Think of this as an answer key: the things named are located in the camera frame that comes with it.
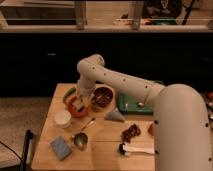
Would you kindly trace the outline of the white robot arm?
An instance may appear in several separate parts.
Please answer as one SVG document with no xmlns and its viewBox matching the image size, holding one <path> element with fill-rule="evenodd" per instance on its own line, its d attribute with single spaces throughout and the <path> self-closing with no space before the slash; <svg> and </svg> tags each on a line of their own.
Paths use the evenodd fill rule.
<svg viewBox="0 0 213 171">
<path fill-rule="evenodd" d="M 91 94 L 100 81 L 153 109 L 155 171 L 213 171 L 208 111 L 194 88 L 107 69 L 99 54 L 80 60 L 77 71 L 81 95 Z"/>
</svg>

